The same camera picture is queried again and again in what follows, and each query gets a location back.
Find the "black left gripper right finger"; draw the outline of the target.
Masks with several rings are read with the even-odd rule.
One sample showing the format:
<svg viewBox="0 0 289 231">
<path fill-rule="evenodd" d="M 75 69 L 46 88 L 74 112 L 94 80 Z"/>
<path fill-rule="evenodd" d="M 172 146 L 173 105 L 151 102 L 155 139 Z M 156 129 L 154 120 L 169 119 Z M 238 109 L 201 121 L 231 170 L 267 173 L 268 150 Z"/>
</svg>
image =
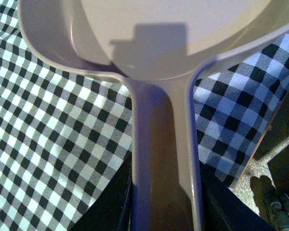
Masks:
<svg viewBox="0 0 289 231">
<path fill-rule="evenodd" d="M 270 231 L 271 225 L 235 196 L 208 166 L 200 164 L 207 231 Z"/>
</svg>

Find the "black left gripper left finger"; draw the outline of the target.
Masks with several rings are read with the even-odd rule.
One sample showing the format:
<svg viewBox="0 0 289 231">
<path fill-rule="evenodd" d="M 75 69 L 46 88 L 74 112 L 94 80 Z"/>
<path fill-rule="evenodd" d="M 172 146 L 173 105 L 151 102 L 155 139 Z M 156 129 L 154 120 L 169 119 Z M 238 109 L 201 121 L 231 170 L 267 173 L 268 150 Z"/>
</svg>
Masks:
<svg viewBox="0 0 289 231">
<path fill-rule="evenodd" d="M 129 231 L 131 213 L 131 158 L 128 153 L 99 198 L 73 226 L 75 231 Z"/>
</svg>

